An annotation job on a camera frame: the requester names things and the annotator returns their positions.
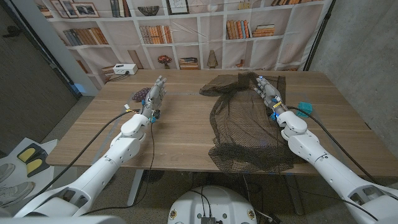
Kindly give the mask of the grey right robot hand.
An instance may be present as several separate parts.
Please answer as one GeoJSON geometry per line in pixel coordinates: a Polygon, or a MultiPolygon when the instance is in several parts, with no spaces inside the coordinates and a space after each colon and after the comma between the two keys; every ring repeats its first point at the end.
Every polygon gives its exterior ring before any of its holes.
{"type": "Polygon", "coordinates": [[[275,117],[287,111],[285,108],[280,92],[276,87],[271,85],[263,76],[256,78],[257,87],[254,91],[263,99],[264,104],[270,108],[275,117]]]}

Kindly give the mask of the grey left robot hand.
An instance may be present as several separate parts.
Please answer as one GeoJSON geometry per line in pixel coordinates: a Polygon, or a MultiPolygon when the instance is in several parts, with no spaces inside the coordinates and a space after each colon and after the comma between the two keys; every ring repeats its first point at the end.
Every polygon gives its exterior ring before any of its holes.
{"type": "Polygon", "coordinates": [[[162,76],[159,76],[158,79],[156,79],[154,86],[146,95],[144,106],[141,109],[141,115],[151,118],[156,111],[160,110],[162,100],[167,92],[165,90],[166,80],[167,79],[162,76]]]}

